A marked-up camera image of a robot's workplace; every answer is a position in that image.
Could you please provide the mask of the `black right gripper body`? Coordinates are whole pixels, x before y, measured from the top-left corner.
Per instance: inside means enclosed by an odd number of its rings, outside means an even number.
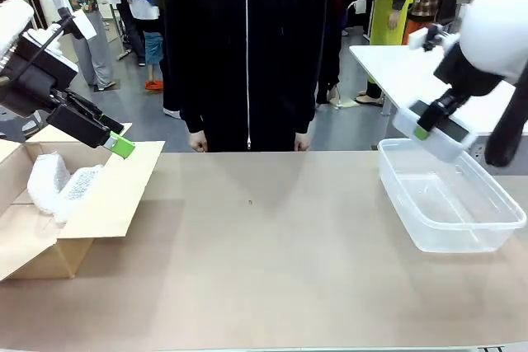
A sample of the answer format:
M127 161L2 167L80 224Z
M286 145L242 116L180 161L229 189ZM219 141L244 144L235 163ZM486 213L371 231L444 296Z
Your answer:
M486 96L504 79L495 73L477 69L464 56L460 45L450 48L436 68L434 76L450 86L445 95L455 99Z

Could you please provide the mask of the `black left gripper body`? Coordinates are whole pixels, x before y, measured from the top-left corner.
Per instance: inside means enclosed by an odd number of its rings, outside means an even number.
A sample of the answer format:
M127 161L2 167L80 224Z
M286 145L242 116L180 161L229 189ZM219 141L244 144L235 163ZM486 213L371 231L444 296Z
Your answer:
M67 93L77 74L76 64L19 35L1 69L1 106L24 117L43 110L52 118L77 118Z

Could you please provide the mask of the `person's right hand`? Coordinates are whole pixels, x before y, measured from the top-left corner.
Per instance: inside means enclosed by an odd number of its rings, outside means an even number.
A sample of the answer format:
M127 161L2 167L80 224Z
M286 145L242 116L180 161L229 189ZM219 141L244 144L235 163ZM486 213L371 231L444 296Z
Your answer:
M191 149L197 153L207 153L209 151L207 139L203 130L189 134L189 145Z

